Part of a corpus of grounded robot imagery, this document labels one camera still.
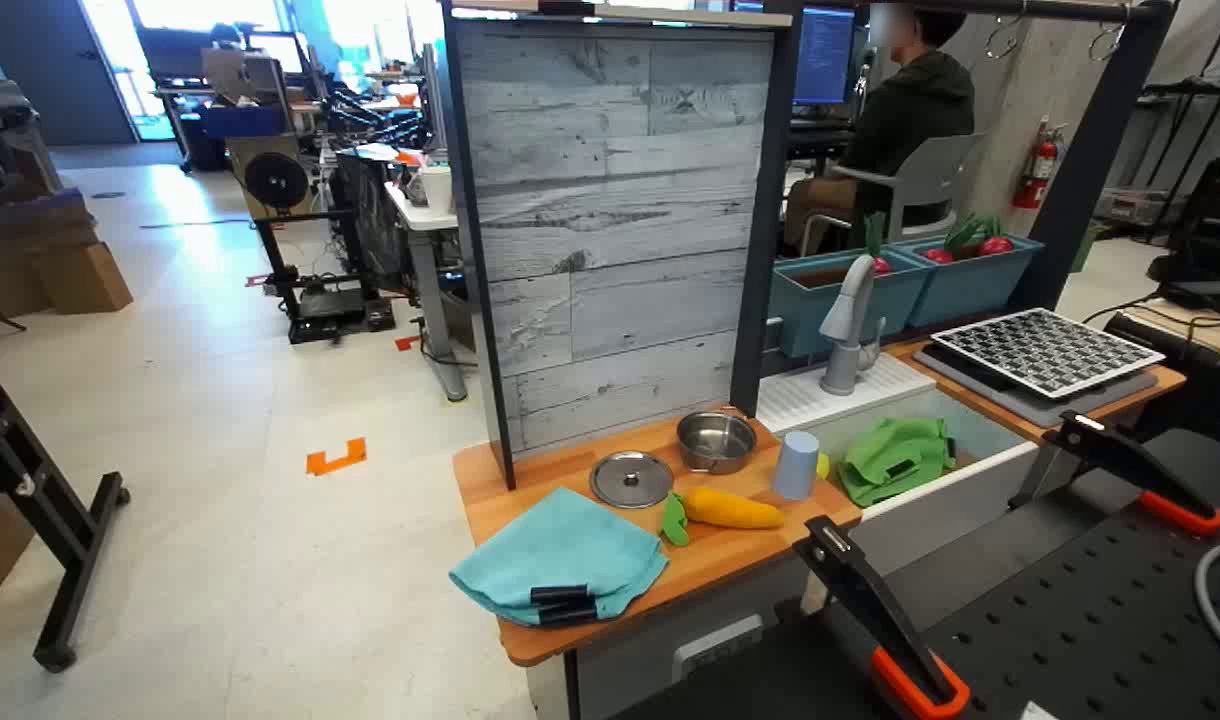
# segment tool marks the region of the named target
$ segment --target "gray floor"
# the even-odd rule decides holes
[[[105,195],[94,214],[138,303],[0,328],[0,375],[79,492],[121,470],[138,503],[74,671],[32,664],[53,558],[32,546],[9,576],[0,720],[528,716],[498,625],[444,576],[474,549],[454,453],[484,436],[481,401],[444,406],[429,364],[391,346],[407,323],[289,349],[248,287],[265,255],[227,175],[63,167]],[[285,251],[328,266],[310,228]],[[1062,309],[1139,295],[1148,255],[1101,243]],[[372,462],[313,481],[306,457],[350,436],[369,436]]]

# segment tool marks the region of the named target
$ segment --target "orange object on floor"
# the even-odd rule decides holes
[[[343,457],[334,457],[328,462],[328,453],[310,453],[306,457],[306,470],[313,472],[313,476],[328,476],[328,472],[341,472],[341,470],[352,470],[352,463],[363,463],[369,462],[369,442],[363,436],[352,436],[350,445],[343,445]]]

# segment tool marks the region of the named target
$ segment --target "blue cloth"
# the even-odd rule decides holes
[[[560,490],[449,576],[488,612],[514,625],[545,625],[545,604],[532,593],[582,588],[592,612],[585,619],[612,619],[658,586],[665,566],[651,531]]]

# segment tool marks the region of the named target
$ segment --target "blue container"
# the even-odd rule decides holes
[[[204,110],[204,136],[281,136],[289,128],[285,110]]]
[[[923,259],[928,247],[939,247],[939,240],[897,243],[889,255],[928,266]],[[1044,243],[1012,240],[1008,255],[969,255],[944,267],[928,266],[932,278],[918,314],[907,315],[907,328],[923,333],[923,328],[944,328],[1003,314],[1019,278],[1033,267],[1037,251],[1044,251]]]
[[[830,255],[801,255],[801,259],[775,259],[772,266],[772,295],[770,315],[782,315],[782,346],[789,362],[825,362],[832,355],[832,339],[822,338],[825,314],[832,314],[843,272],[862,251],[830,251]],[[882,339],[882,315],[884,338],[904,333],[923,283],[928,267],[907,255],[889,255],[889,278],[878,280],[874,314],[864,323],[864,339]]]

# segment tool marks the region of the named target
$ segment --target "wooden tabletop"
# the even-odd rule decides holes
[[[772,500],[772,470],[782,457],[782,445],[770,427],[756,427],[759,453],[749,470],[731,476],[703,476],[691,472],[678,449],[678,421],[639,426],[617,436],[585,442],[575,449],[560,449],[548,457],[532,457],[521,463],[521,490],[507,492],[499,481],[499,463],[492,449],[464,449],[457,453],[457,483],[464,500],[467,527],[477,546],[498,535],[503,523],[514,523],[521,513],[528,513],[535,500],[545,500],[556,490],[572,490],[589,497],[592,470],[612,453],[651,453],[678,472],[678,490],[683,483],[714,483],[740,497]],[[514,655],[514,664],[542,664],[548,655],[572,653],[582,645],[592,645],[630,619],[639,619],[665,604],[699,597],[716,586],[728,586],[753,568],[766,568],[794,554],[794,546],[804,535],[804,521],[832,518],[836,523],[856,523],[862,509],[830,481],[817,483],[817,492],[801,503],[782,503],[789,513],[789,523],[775,531],[723,531],[723,527],[699,527],[691,523],[691,546],[668,554],[665,576],[619,615],[610,625],[572,625],[572,628],[525,628],[499,619],[499,645]],[[658,531],[662,509],[626,513],[630,521]]]
[[[928,364],[919,362],[919,349],[923,349],[923,346],[928,346],[928,339],[902,339],[902,346],[889,346],[884,353],[893,353],[897,362],[904,362],[904,364],[928,374],[928,375],[935,381],[939,392],[949,392],[953,401],[978,407],[979,416],[988,416],[988,421],[1012,427],[1018,436],[1023,436],[1023,442],[1041,442],[1041,436],[1044,436],[1041,426],[1018,416],[1012,407],[1003,407],[1003,406],[995,406],[995,401],[971,392],[969,383],[960,383],[960,381],[939,375],[935,367],[928,367]],[[1111,406],[1101,406],[1101,407],[1093,407],[1090,416],[1108,426],[1108,421],[1119,421],[1119,416],[1139,412],[1144,406],[1153,406],[1153,401],[1162,401],[1162,396],[1168,396],[1168,392],[1177,392],[1177,390],[1183,383],[1183,375],[1180,375],[1177,367],[1163,367],[1163,364],[1153,364],[1148,375],[1153,375],[1153,390],[1144,390],[1144,392],[1136,392],[1136,396],[1124,396],[1124,401],[1111,401]]]
[[[1180,309],[1168,300],[1148,300],[1136,309],[1119,314],[1129,323],[1139,323],[1156,338],[1168,338],[1177,346],[1193,339],[1204,353],[1220,355],[1220,314],[1204,314],[1204,309]]]

